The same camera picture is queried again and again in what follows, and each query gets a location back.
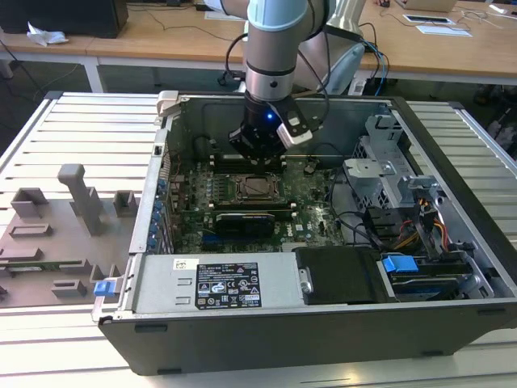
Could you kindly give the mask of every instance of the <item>computer case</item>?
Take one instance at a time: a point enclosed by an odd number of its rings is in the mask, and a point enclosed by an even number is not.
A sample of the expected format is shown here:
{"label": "computer case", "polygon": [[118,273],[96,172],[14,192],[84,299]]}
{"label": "computer case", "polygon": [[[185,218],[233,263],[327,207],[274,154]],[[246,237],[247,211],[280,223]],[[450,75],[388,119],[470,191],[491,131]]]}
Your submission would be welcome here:
{"label": "computer case", "polygon": [[116,38],[126,24],[125,0],[0,0],[0,27],[6,33],[27,31],[27,22],[46,31]]}

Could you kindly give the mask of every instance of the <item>floor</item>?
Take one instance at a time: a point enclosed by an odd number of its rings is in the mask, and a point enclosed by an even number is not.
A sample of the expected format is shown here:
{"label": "floor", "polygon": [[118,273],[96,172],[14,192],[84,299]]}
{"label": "floor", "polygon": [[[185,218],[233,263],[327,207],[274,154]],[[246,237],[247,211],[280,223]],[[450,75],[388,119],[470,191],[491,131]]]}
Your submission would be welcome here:
{"label": "floor", "polygon": [[[41,85],[55,81],[45,90],[90,91],[86,72],[82,66],[70,64],[47,64],[25,62],[25,68]],[[221,74],[215,70],[160,69],[162,86],[153,84],[151,69],[144,67],[103,66],[101,75],[107,90],[112,93],[158,93],[161,90],[181,91],[233,91],[236,83],[219,86],[216,79]],[[408,100],[429,100],[433,82],[390,82],[383,95],[398,95]],[[479,107],[473,103],[477,85],[449,83],[441,90],[438,100],[457,101],[482,124],[487,125],[494,114],[494,107]],[[34,112],[41,95],[20,67],[14,69],[14,77],[3,81],[0,78],[0,154],[11,143],[18,131]]]}

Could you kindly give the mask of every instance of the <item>motherboard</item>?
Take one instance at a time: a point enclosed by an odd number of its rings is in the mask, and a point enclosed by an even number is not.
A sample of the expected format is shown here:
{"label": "motherboard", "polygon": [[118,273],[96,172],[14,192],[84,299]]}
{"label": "motherboard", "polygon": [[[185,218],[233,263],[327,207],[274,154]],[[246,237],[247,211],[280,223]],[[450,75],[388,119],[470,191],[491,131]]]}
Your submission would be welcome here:
{"label": "motherboard", "polygon": [[178,166],[173,162],[166,198],[174,253],[345,244],[328,201],[332,170],[296,159],[280,173],[266,174],[217,173],[208,162]]}

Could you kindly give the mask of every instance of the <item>barcode sticker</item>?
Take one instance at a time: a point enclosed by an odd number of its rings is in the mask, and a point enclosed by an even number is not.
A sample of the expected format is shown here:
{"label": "barcode sticker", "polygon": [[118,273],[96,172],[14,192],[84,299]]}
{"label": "barcode sticker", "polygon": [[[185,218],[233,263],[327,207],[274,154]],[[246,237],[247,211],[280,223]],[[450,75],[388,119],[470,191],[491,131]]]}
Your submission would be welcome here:
{"label": "barcode sticker", "polygon": [[176,271],[181,270],[196,270],[199,259],[174,259],[172,269]]}

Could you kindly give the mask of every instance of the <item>warning label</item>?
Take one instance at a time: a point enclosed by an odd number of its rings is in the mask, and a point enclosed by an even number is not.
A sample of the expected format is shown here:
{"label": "warning label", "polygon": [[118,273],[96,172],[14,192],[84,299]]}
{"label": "warning label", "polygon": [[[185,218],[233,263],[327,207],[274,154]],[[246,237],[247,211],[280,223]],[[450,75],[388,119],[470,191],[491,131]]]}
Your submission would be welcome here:
{"label": "warning label", "polygon": [[196,284],[199,310],[262,306],[257,263],[199,264]]}

